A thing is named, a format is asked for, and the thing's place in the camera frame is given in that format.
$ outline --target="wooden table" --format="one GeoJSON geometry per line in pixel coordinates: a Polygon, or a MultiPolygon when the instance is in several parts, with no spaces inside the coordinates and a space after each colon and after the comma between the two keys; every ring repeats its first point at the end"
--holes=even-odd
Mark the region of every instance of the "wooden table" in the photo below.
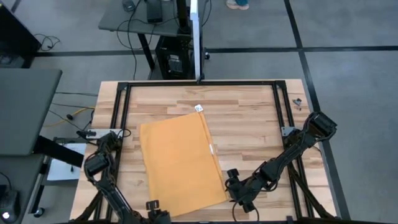
{"type": "MultiPolygon", "coordinates": [[[[93,128],[109,128],[117,82],[103,82],[95,109],[93,128]]],[[[301,80],[286,80],[296,127],[301,128],[309,115],[308,103],[301,80]],[[292,99],[302,100],[302,110],[292,99]]],[[[283,104],[282,93],[279,93],[283,104]]],[[[201,104],[220,160],[224,179],[226,171],[237,168],[240,178],[246,178],[263,162],[278,156],[282,140],[270,86],[151,86],[132,88],[126,128],[132,135],[123,142],[118,187],[132,209],[147,215],[149,201],[147,176],[139,142],[140,124],[174,118],[195,112],[201,104]]],[[[94,152],[89,146],[85,156],[94,152]]],[[[320,152],[311,148],[303,154],[303,163],[310,190],[333,215],[336,214],[320,152]]],[[[97,190],[80,174],[70,218],[76,218],[91,202],[97,190]]],[[[307,215],[303,195],[299,190],[303,215],[307,215]]],[[[260,220],[285,220],[295,216],[287,171],[282,174],[274,192],[260,193],[254,201],[260,220]]],[[[101,217],[106,206],[102,206],[101,217]]],[[[173,217],[173,221],[230,221],[233,203],[224,202],[192,213],[173,217]]],[[[256,220],[256,213],[235,210],[238,220],[256,220]]]]}

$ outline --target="floor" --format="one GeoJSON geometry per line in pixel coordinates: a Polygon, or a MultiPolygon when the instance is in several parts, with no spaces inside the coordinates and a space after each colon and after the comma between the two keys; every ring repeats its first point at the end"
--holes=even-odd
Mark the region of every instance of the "floor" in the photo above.
{"type": "MultiPolygon", "coordinates": [[[[2,0],[12,7],[15,0],[2,0]]],[[[53,52],[125,50],[114,32],[98,29],[111,0],[21,0],[15,14],[33,34],[55,35],[61,43],[53,52]]],[[[351,47],[398,45],[398,2],[395,0],[290,0],[304,47],[351,47]]],[[[296,47],[284,0],[250,0],[247,11],[230,10],[223,0],[213,0],[204,28],[205,46],[296,47]]],[[[153,49],[156,38],[152,41],[153,49]]],[[[132,35],[133,45],[138,45],[132,35]]],[[[306,52],[310,77],[324,113],[338,123],[331,140],[338,174],[353,220],[396,222],[398,220],[398,157],[394,133],[398,102],[394,87],[398,52],[306,52]]],[[[302,59],[297,52],[213,53],[206,61],[209,79],[302,78],[302,59]]],[[[132,80],[130,55],[37,57],[32,68],[60,68],[58,91],[97,93],[105,80],[132,80]]],[[[136,80],[145,80],[149,67],[137,56],[136,80]]],[[[94,106],[96,98],[57,96],[54,102],[94,106]]],[[[73,108],[52,106],[65,116],[73,108]]],[[[83,127],[90,113],[76,117],[83,127]]],[[[58,121],[52,114],[46,124],[58,121]]],[[[74,137],[68,124],[43,128],[48,138],[74,137]]],[[[49,187],[40,204],[41,218],[26,215],[24,223],[58,223],[69,218],[75,187],[49,187]]]]}

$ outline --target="shoe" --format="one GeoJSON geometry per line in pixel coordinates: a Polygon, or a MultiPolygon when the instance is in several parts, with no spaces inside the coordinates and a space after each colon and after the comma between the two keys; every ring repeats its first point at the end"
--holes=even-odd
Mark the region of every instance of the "shoe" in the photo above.
{"type": "Polygon", "coordinates": [[[240,9],[240,10],[247,10],[249,9],[249,4],[246,4],[244,6],[240,6],[238,4],[236,4],[235,0],[226,0],[226,5],[230,8],[230,9],[240,9]]]}

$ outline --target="black desk leg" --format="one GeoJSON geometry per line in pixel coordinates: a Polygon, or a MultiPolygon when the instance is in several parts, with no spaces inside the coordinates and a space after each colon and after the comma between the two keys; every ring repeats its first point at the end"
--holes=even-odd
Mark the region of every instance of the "black desk leg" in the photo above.
{"type": "Polygon", "coordinates": [[[28,214],[33,214],[34,217],[39,218],[44,213],[44,208],[39,208],[40,199],[42,198],[43,191],[44,191],[44,176],[49,172],[49,164],[48,162],[51,161],[47,159],[47,162],[42,164],[40,169],[40,177],[39,177],[39,184],[36,186],[35,191],[33,193],[32,203],[30,203],[30,207],[27,211],[28,214]]]}
{"type": "Polygon", "coordinates": [[[84,158],[82,154],[63,147],[43,136],[37,138],[34,153],[45,154],[77,167],[81,167],[84,158]]]}
{"type": "Polygon", "coordinates": [[[145,37],[145,34],[137,34],[139,42],[141,42],[142,50],[144,51],[145,57],[147,58],[149,68],[153,70],[155,68],[155,62],[152,58],[152,54],[150,53],[148,41],[145,37]]]}

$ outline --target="metal bracket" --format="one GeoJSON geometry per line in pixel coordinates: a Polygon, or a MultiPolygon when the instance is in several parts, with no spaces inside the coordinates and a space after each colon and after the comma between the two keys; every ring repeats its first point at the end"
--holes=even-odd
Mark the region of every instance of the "metal bracket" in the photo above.
{"type": "Polygon", "coordinates": [[[286,89],[286,82],[285,80],[276,80],[276,85],[279,86],[280,89],[285,90],[286,89]]]}
{"type": "Polygon", "coordinates": [[[88,132],[93,135],[87,135],[87,139],[99,139],[113,131],[115,134],[119,133],[118,137],[123,137],[124,131],[122,129],[89,129],[88,132]]]}
{"type": "Polygon", "coordinates": [[[291,216],[286,216],[286,221],[287,221],[287,224],[293,224],[294,223],[293,217],[291,217],[291,216]]]}
{"type": "Polygon", "coordinates": [[[281,133],[283,137],[288,136],[293,130],[295,130],[295,127],[281,127],[281,133]]]}
{"type": "Polygon", "coordinates": [[[119,82],[117,91],[125,89],[128,86],[128,84],[129,84],[128,82],[119,82]]]}

